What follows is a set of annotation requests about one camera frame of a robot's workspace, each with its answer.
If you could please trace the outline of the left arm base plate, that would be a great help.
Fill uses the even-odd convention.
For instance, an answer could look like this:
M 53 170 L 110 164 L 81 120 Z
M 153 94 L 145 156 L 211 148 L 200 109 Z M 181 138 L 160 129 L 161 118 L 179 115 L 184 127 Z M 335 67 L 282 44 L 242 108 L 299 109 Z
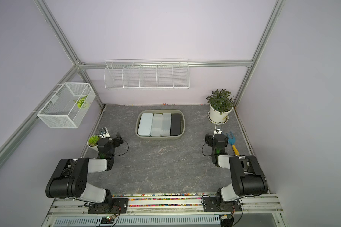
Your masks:
M 88 214 L 124 214 L 127 212 L 127 198 L 113 198 L 112 203 L 95 203 L 89 206 Z

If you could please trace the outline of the grey-green plastic storage box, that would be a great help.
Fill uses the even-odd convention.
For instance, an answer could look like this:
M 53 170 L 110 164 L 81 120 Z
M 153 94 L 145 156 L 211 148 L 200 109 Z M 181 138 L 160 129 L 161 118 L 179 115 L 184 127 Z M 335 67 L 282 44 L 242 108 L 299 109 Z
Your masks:
M 135 124 L 135 134 L 143 140 L 175 140 L 184 132 L 184 114 L 176 109 L 142 111 Z

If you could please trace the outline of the frosted clear pencil case front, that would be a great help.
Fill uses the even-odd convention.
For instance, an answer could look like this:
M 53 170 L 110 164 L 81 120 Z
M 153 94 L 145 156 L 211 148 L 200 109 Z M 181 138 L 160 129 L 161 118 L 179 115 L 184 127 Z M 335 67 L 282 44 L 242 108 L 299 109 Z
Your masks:
M 151 136 L 152 137 L 160 137 L 161 136 L 161 127 L 162 127 L 162 114 L 153 114 Z

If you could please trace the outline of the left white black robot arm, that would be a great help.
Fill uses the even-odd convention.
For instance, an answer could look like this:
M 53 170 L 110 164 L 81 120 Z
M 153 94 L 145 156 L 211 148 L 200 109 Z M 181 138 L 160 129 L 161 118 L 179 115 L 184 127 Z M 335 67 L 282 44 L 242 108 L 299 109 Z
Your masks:
M 99 156 L 96 159 L 60 160 L 45 188 L 46 196 L 112 206 L 111 191 L 88 183 L 87 178 L 90 173 L 110 171 L 115 162 L 115 148 L 123 143 L 120 133 L 115 138 L 101 137 L 97 141 Z

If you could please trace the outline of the frosted clear pencil case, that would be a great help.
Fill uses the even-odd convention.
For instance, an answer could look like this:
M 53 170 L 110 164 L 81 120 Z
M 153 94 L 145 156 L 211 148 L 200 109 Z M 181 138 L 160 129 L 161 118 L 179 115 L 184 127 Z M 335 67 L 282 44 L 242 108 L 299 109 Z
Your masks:
M 162 114 L 161 136 L 170 136 L 171 132 L 171 113 Z
M 162 127 L 162 114 L 153 114 L 151 136 L 152 137 L 160 137 L 161 136 L 161 127 Z

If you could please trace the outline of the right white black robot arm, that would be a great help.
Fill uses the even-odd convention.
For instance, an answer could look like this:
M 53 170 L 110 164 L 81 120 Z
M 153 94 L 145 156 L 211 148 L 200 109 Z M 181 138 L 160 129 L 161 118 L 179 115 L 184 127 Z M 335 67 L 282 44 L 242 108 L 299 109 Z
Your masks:
M 212 148 L 212 163 L 230 171 L 231 183 L 219 188 L 216 193 L 217 206 L 231 205 L 245 196 L 259 196 L 268 191 L 268 184 L 255 156 L 229 155 L 225 151 L 228 137 L 224 134 L 206 134 L 205 144 Z

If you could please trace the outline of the pale blue pencil case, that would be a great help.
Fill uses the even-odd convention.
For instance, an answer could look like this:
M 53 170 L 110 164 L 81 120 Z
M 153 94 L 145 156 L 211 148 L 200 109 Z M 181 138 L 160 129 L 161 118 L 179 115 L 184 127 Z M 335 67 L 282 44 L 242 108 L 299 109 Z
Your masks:
M 152 131 L 152 123 L 153 123 L 153 114 L 152 113 L 143 113 L 140 117 L 140 122 L 138 125 L 138 135 L 142 137 L 151 136 Z

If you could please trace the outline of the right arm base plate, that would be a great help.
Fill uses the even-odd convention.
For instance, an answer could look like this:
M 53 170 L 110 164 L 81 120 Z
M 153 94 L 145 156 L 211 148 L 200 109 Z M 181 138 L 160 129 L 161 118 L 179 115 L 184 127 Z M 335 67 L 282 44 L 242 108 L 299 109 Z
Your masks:
M 223 201 L 218 197 L 203 195 L 200 199 L 204 212 L 236 212 L 242 211 L 239 201 Z

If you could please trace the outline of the black pencil case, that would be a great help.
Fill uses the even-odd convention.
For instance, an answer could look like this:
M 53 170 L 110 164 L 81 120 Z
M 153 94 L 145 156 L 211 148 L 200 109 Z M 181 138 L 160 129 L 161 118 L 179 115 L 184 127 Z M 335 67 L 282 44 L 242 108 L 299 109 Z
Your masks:
M 181 134 L 181 114 L 171 114 L 170 136 Z

